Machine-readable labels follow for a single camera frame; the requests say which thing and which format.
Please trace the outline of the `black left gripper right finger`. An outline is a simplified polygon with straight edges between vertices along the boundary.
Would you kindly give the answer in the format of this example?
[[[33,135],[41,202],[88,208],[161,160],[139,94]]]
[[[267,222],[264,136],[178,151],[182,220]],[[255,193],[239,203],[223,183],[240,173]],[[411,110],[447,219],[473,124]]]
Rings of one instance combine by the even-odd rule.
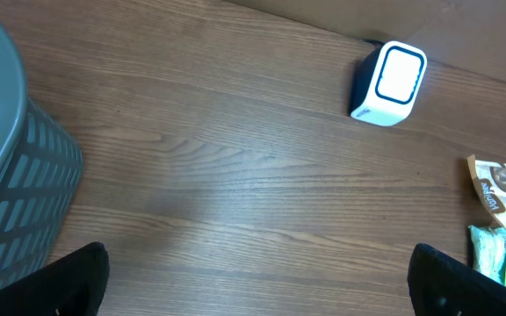
[[[506,315],[506,287],[434,247],[419,243],[408,266],[416,315]]]

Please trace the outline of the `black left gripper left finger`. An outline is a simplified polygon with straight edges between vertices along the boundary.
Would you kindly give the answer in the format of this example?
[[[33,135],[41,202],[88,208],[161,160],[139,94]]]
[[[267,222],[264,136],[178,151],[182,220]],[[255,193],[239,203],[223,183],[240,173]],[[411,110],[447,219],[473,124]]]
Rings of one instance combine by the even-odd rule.
[[[105,245],[92,242],[0,290],[0,315],[96,316],[109,276]]]

